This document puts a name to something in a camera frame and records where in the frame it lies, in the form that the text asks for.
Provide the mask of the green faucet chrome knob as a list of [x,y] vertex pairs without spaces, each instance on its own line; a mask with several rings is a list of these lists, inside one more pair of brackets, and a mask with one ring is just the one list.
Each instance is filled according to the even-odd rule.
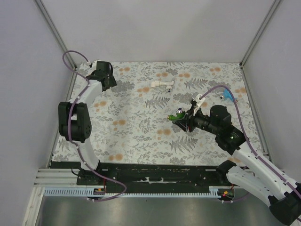
[[186,114],[186,112],[182,108],[178,108],[177,111],[176,111],[176,114],[175,115],[172,115],[172,114],[168,115],[167,119],[169,121],[180,120],[180,119],[183,119],[185,117],[185,114]]

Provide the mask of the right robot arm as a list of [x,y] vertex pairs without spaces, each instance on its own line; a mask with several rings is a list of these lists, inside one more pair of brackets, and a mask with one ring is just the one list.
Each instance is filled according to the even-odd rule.
[[249,175],[237,164],[225,161],[215,174],[218,184],[224,186],[230,182],[245,189],[265,203],[272,215],[286,226],[301,219],[300,183],[251,147],[243,132],[232,125],[231,114],[225,106],[211,107],[209,115],[191,107],[177,116],[173,124],[185,132],[198,128],[214,134],[222,150],[239,159],[253,172]]

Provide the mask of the white faucet with elbow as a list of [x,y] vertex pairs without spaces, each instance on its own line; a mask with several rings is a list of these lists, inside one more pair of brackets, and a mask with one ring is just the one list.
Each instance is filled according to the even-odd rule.
[[152,81],[150,83],[150,87],[152,89],[161,87],[161,86],[165,86],[167,92],[171,92],[171,90],[173,89],[173,85],[174,85],[174,81],[170,81],[170,82]]

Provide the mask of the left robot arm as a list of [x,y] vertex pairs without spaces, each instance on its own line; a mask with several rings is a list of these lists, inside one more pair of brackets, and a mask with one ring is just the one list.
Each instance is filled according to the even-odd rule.
[[92,63],[92,73],[84,77],[87,84],[68,102],[58,105],[59,133],[73,144],[80,158],[77,185],[100,185],[103,172],[90,141],[92,124],[88,108],[102,92],[117,85],[112,64],[105,61]]

